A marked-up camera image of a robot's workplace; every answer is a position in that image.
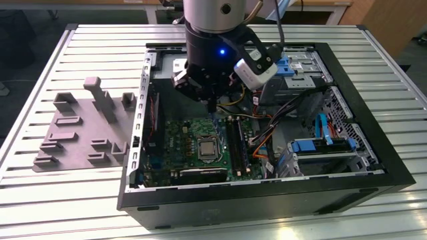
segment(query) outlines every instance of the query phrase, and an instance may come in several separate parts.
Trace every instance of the motherboard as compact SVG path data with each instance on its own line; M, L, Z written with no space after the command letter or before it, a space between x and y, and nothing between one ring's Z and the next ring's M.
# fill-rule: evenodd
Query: motherboard
M224 139L209 118L165 122L162 156L148 156L149 187L261 179L260 164L248 149L249 119L228 117L216 123Z

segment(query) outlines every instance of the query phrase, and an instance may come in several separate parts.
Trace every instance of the ram slot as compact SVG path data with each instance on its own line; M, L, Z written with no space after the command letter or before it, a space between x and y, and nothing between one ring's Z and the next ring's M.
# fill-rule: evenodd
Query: ram slot
M234 125L233 120L228 119L225 121L225 132L226 132L226 143L228 143L228 151L229 151L229 158L230 158L230 167L232 167L232 174L234 176L241 176L241 161L238 155L238 139L236 138L234 134Z
M248 158L248 149L246 149L246 142L245 142L245 136L242 134L242 128L241 128L241 121L240 119L236 120L237 124L237 131L238 131L238 149L240 149L240 155L241 155L241 160L242 160L242 170L245 173L249 173L250 168L249 168L249 158Z

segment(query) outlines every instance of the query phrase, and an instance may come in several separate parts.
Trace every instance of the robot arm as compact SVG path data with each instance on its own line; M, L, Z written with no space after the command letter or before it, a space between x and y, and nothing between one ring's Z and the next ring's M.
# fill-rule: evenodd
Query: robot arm
M273 44L266 49L246 27L245 0L182 0L182 8L186 64L172 83L213 113L217 98L236 91L240 81L254 90L276 74L282 46ZM254 48L250 52L245 50L248 42Z

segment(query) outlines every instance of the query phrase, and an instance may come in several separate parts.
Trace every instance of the green circuit board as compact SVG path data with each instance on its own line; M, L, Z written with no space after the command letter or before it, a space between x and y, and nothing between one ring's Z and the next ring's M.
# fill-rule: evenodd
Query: green circuit board
M249 173L237 176L233 174L230 153L228 151L225 119L218 119L218 127L222 131L222 144L217 138L213 122L209 118L194 118L184 120L169 120L165 122L164 133L164 153L162 153L162 171L188 168L224 168L226 169L226 181L254 180L261 178L258 164L250 164ZM245 142L253 136L252 124L249 119L241 119L241 131ZM209 136L216 139L217 152L220 153L213 162L205 163L198 159L197 138ZM252 162L252 153L246 153L249 162ZM154 177L157 186L168 185L165 174Z

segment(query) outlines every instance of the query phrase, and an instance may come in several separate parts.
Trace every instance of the floor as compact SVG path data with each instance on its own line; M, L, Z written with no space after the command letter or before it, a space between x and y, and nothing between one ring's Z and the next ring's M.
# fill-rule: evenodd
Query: floor
M30 42L30 48L36 61L24 69L8 69L0 63L0 81L10 90L8 96L0 96L0 146L8 135L16 117L21 111L28 95L42 72L57 41L68 23L78 24L146 24L144 11L72 11L58 12L58 19L52 21L46 11L25 11L28 21L36 32L36 39ZM160 24L170 23L176 15L169 18L164 11L157 12ZM427 95L427 46L419 46L411 41L403 53L396 59L399 64L411 64L407 75Z

